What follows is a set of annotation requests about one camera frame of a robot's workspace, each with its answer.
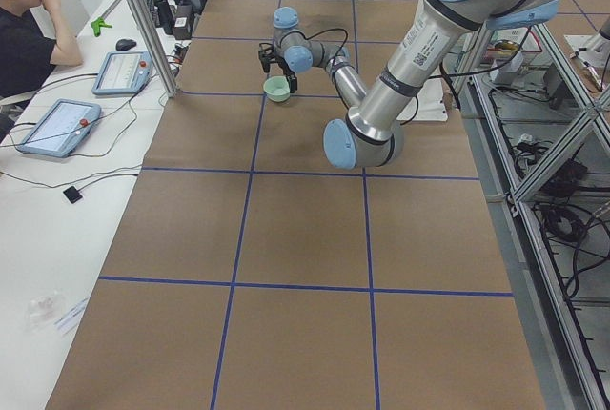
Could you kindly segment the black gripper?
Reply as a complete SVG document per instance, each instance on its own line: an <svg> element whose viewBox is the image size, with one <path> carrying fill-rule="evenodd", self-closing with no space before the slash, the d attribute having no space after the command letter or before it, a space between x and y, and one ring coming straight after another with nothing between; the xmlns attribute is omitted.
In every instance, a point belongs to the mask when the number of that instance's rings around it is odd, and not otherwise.
<svg viewBox="0 0 610 410"><path fill-rule="evenodd" d="M282 73L285 76L285 79L287 80L290 93L297 92L297 76L295 73L292 73L292 70L288 66L285 59L281 55L276 53L273 44L266 42L261 42L259 44L258 60L260 62L262 70L265 73L269 73L271 70L271 66L273 64L276 64L282 70Z"/></svg>

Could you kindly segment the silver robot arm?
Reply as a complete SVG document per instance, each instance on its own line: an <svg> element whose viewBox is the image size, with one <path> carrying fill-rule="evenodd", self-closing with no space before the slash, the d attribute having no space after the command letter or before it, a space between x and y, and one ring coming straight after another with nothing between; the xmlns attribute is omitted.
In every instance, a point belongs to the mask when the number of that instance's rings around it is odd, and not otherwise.
<svg viewBox="0 0 610 410"><path fill-rule="evenodd" d="M307 37L290 7L274 12L274 41L260 47L258 58L265 72L276 63L292 92L298 73L312 67L325 70L348 108L345 117L325 127L328 161L345 170L377 167L399 156L399 115L463 34L480 27L531 27L552 19L558 8L559 0L419 0L412 27L371 87L360 79L341 46Z"/></svg>

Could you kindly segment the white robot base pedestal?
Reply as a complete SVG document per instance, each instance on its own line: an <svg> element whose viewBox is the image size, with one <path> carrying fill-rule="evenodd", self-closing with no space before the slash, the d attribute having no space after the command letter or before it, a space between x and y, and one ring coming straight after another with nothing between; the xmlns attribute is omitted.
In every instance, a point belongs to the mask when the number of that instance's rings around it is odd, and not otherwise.
<svg viewBox="0 0 610 410"><path fill-rule="evenodd" d="M449 111L454 105L454 98L449 85L440 74L439 68L433 72L436 79L429 78L419 91L403 109L397 120L402 122L446 122Z"/></svg>

